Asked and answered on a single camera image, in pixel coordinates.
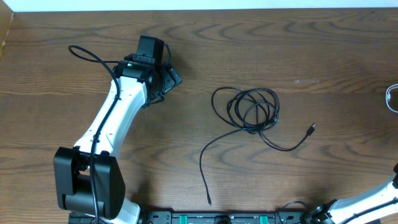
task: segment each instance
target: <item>wire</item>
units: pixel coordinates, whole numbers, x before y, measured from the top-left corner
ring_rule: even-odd
[[[71,53],[71,54],[73,54],[74,56],[76,56],[76,57],[78,57],[78,58],[80,58],[80,59],[83,59],[83,60],[86,60],[86,61],[88,61],[88,62],[95,62],[95,63],[101,63],[101,62],[104,62],[104,63],[119,63],[120,61],[115,61],[115,60],[108,60],[108,61],[104,61],[104,60],[93,60],[93,59],[90,59],[90,58],[86,58],[86,57],[83,57],[83,56],[81,56],[81,55],[78,55],[78,54],[76,54],[76,52],[74,52],[72,49],[73,48],[76,48],[76,49],[78,49],[77,47],[79,47],[79,46],[77,46],[77,45],[70,45],[69,47],[68,47],[68,50],[69,50],[69,52]]]
[[[235,90],[238,91],[239,93],[232,99],[229,100],[227,103],[227,107],[226,107],[226,112],[228,114],[228,118],[229,121],[225,118],[223,118],[216,110],[215,105],[214,105],[214,96],[216,95],[216,93],[220,90]],[[262,93],[267,93],[268,95],[270,95],[273,99],[273,102],[270,102],[266,99],[266,97],[264,97],[264,95]],[[257,94],[258,96],[260,96],[261,101],[258,101],[255,99],[255,97],[252,96],[252,94]],[[242,114],[239,111],[239,104],[242,101],[248,101],[250,103],[252,103],[253,105],[244,113],[244,115],[242,116]],[[315,130],[315,124],[313,124],[311,126],[310,129],[308,129],[306,135],[304,136],[304,138],[294,147],[290,148],[290,149],[284,149],[282,147],[276,146],[275,144],[273,144],[272,142],[268,141],[266,139],[266,137],[263,135],[263,131],[269,130],[271,128],[273,128],[279,120],[279,110],[280,110],[280,104],[279,104],[279,99],[278,96],[276,95],[276,93],[270,89],[267,88],[258,88],[258,89],[254,89],[254,90],[240,90],[237,88],[232,88],[232,87],[222,87],[217,89],[216,91],[214,91],[213,95],[211,96],[211,106],[213,107],[213,111],[214,113],[221,118],[225,123],[237,128],[237,130],[231,131],[230,133],[226,133],[214,140],[212,140],[211,142],[209,142],[201,151],[200,153],[200,158],[199,158],[199,169],[200,169],[200,174],[202,176],[203,179],[203,183],[205,184],[206,187],[206,193],[207,193],[207,201],[209,203],[209,205],[211,205],[211,198],[210,198],[210,194],[209,194],[209,190],[207,187],[207,183],[206,183],[206,179],[205,176],[203,175],[203,171],[201,168],[201,158],[203,155],[203,152],[206,150],[206,148],[226,137],[229,136],[231,134],[234,134],[236,132],[239,131],[245,131],[249,134],[258,134],[260,135],[260,138],[262,139],[262,141],[264,141],[264,143],[266,143],[269,147],[276,149],[278,151],[282,151],[282,152],[289,152],[292,151],[294,149],[296,149],[297,147],[299,147],[299,145],[301,145],[301,143],[303,143],[306,138],[308,136],[310,136],[314,130]],[[235,113],[235,115],[238,117],[239,119],[239,123],[237,123],[234,118],[231,115],[231,109],[232,107],[234,107],[233,111]],[[246,121],[246,116],[253,110],[256,109],[256,123],[252,124]],[[259,122],[259,111],[263,111],[264,115],[265,115],[265,120],[263,122]]]
[[[391,106],[390,106],[390,100],[391,100],[391,98],[392,98],[390,92],[391,92],[391,90],[396,90],[396,89],[398,89],[398,84],[394,84],[394,85],[390,86],[389,88],[387,88],[387,90],[386,90],[386,104],[387,104],[387,107],[388,107],[392,112],[398,113],[397,110],[392,109]]]
[[[169,48],[168,44],[164,43],[164,46],[165,46],[165,48],[167,50],[167,53],[169,54],[169,57],[167,58],[167,61],[166,61],[166,63],[164,63],[164,65],[168,65],[170,63],[171,59],[172,59],[172,53],[170,51],[170,48]]]
[[[301,204],[301,205],[304,205],[304,207],[305,207],[307,210],[309,209],[308,205],[307,205],[306,203],[302,202],[302,201],[293,201],[293,202],[287,203],[286,205],[282,206],[282,208],[280,208],[280,209],[278,210],[278,212],[277,212],[277,215],[278,215],[278,218],[279,218],[279,221],[281,222],[281,224],[284,224],[284,223],[282,222],[282,219],[280,218],[280,212],[281,212],[283,209],[285,209],[285,208],[287,208],[287,207],[289,207],[289,206],[291,206],[291,205],[298,204],[298,203]],[[297,222],[297,223],[294,223],[294,224],[300,224],[300,223],[302,223],[303,215],[304,215],[304,214],[301,215],[300,221]]]
[[[96,60],[92,60],[92,59],[88,59],[88,58],[84,58],[82,56],[79,56],[78,54],[76,54],[72,49],[78,49],[81,50],[82,52],[92,56],[93,58],[95,58]],[[119,82],[118,79],[116,78],[116,76],[114,75],[114,73],[112,72],[112,70],[106,65],[106,63],[114,63],[115,61],[102,61],[97,55],[95,55],[94,53],[90,52],[89,50],[84,49],[83,47],[79,47],[77,45],[70,45],[68,47],[68,50],[76,57],[81,58],[83,60],[87,60],[89,62],[98,62],[101,63],[102,66],[107,69],[107,71],[109,72],[109,74],[112,76],[113,82],[116,85],[116,94],[114,96],[114,100],[111,104],[111,106],[109,107],[108,112],[106,112],[103,120],[101,121],[101,123],[98,126],[97,131],[95,132],[94,136],[93,136],[93,144],[91,145],[91,151],[90,151],[90,182],[91,182],[91,192],[93,193],[93,201],[94,201],[94,210],[95,210],[95,224],[99,224],[100,223],[100,215],[99,215],[99,211],[98,211],[98,198],[97,198],[97,192],[96,192],[96,187],[95,187],[95,177],[94,177],[94,171],[95,171],[95,166],[94,166],[94,154],[95,154],[95,147],[96,147],[96,143],[98,142],[98,138],[101,134],[101,130],[102,127],[104,126],[106,120],[108,119],[108,117],[110,116],[113,108],[115,107],[116,103],[119,100],[119,96],[120,96],[120,86],[119,86]]]
[[[354,219],[356,219],[356,218],[358,218],[358,217],[361,217],[361,216],[366,215],[366,214],[368,214],[368,213],[371,213],[371,212],[374,212],[374,211],[376,211],[376,210],[385,208],[385,207],[387,207],[387,206],[394,205],[394,204],[396,204],[396,203],[398,203],[398,198],[394,198],[394,199],[392,199],[390,202],[387,202],[387,203],[384,203],[384,204],[375,206],[375,207],[370,208],[370,209],[368,209],[368,210],[365,210],[365,211],[363,211],[363,212],[359,212],[358,214],[354,214],[352,217],[346,219],[346,220],[345,220],[344,222],[342,222],[341,224],[347,224],[347,223],[353,221]]]

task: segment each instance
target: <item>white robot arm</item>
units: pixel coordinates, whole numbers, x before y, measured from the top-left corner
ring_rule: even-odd
[[[95,151],[95,154],[108,152],[109,156],[114,156],[117,159],[119,158],[119,153],[131,122],[147,99],[145,83],[139,83],[135,78],[130,77],[120,77],[118,78],[118,82],[121,89],[119,101],[116,103],[116,106],[102,128]],[[80,151],[90,153],[91,145],[93,144],[93,135],[109,110],[114,100],[115,92],[116,85],[112,81],[111,89],[105,103],[102,105],[86,133],[75,144],[75,146],[80,147]]]
[[[329,209],[334,223],[362,224],[398,212],[398,189],[394,177],[367,192],[337,200]]]
[[[398,176],[357,196],[333,200],[310,213],[311,224],[364,224],[398,212]]]
[[[162,63],[164,47],[169,59]],[[82,50],[95,60],[84,58],[72,49]],[[163,101],[164,95],[182,79],[170,64],[168,45],[155,37],[142,35],[137,54],[117,62],[113,71],[106,62],[79,46],[71,45],[69,51],[83,60],[101,63],[113,80],[103,106],[83,137],[73,149],[60,147],[54,157],[58,206],[95,214],[96,223],[103,217],[111,223],[134,224],[140,208],[124,198],[126,188],[118,166],[120,150],[138,110]],[[80,173],[87,168],[91,168],[90,176]]]

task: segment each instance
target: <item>wooden table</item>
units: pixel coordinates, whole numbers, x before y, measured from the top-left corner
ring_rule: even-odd
[[[126,196],[174,210],[274,210],[346,198],[384,182],[398,162],[398,9],[18,13],[0,63],[0,223],[66,223],[52,159],[93,121],[110,87],[78,44],[106,60],[134,53],[141,34],[169,43],[183,83],[138,112],[120,155]],[[271,88],[281,103],[269,149],[232,131],[210,97],[221,86]],[[222,92],[223,110],[233,92]],[[398,217],[387,219],[398,222]]]

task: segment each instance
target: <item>camera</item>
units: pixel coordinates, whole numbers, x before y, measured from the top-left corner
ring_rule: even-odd
[[[169,58],[162,63],[164,48],[167,49]],[[170,64],[171,53],[169,46],[156,37],[140,36],[137,53],[125,56],[113,68],[116,77],[136,78],[137,82],[145,83],[147,99],[142,106],[146,108],[151,104],[164,101],[164,95],[182,82],[180,75]]]

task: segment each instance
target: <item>white cable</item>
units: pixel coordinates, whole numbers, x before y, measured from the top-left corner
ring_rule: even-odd
[[[389,102],[390,102],[390,100],[391,100],[390,91],[391,91],[391,90],[395,90],[395,89],[398,89],[398,84],[394,84],[394,85],[390,86],[390,87],[386,90],[386,104],[387,104],[387,107],[388,107],[392,112],[398,113],[398,111],[392,109],[392,108],[390,107],[390,104],[389,104]]]

